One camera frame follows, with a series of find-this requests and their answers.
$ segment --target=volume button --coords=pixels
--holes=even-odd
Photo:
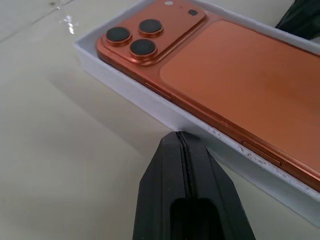
[[[155,86],[152,86],[150,83],[145,82],[144,85],[151,89],[152,91],[154,91],[155,93],[159,94],[160,96],[164,97],[165,99],[171,101],[171,96],[165,92],[163,92],[162,90],[159,90],[158,88],[156,88]]]

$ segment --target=black object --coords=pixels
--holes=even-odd
[[[113,42],[121,42],[130,37],[130,31],[125,27],[116,26],[106,32],[106,38]]]
[[[171,132],[139,186],[133,240],[255,240],[237,191],[200,140]]]
[[[196,10],[191,9],[191,10],[188,11],[188,14],[190,14],[192,16],[195,16],[195,15],[198,14],[198,12]]]
[[[136,55],[148,55],[156,50],[156,45],[149,39],[138,39],[130,45],[130,50]]]
[[[275,27],[308,40],[319,37],[320,0],[295,0]]]
[[[152,33],[160,31],[162,29],[162,24],[160,21],[158,21],[156,19],[147,19],[147,20],[140,22],[139,29],[142,32],[152,34]]]

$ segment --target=power button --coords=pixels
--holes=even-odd
[[[256,148],[255,146],[252,146],[250,143],[247,143],[245,141],[243,141],[241,143],[244,147],[246,147],[247,149],[251,150],[252,152],[256,153],[257,155],[259,155],[260,157],[264,158],[265,160],[269,161],[271,164],[280,167],[282,164],[281,162],[279,162],[278,160],[275,160],[273,157],[269,156],[268,154],[264,153],[263,151],[259,150],[258,148]]]

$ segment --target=side button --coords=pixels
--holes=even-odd
[[[252,152],[258,154],[260,157],[264,158],[265,160],[269,161],[273,165],[280,167],[282,164],[278,160],[275,160],[273,157],[269,156],[268,154],[264,153],[263,151],[259,150],[255,146],[252,146],[250,143],[245,141],[242,142],[242,145],[247,149],[250,149]]]
[[[159,94],[160,96],[164,97],[165,99],[171,101],[171,96],[170,96],[169,94],[167,94],[167,93],[165,93],[165,92],[157,89],[155,86],[152,86],[151,84],[149,84],[149,83],[147,83],[147,82],[145,82],[144,85],[145,85],[147,88],[149,88],[149,89],[151,89],[152,91],[154,91],[155,93],[157,93],[157,94]]]

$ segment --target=smartphone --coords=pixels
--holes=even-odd
[[[320,192],[320,56],[184,0],[96,42],[104,62]]]

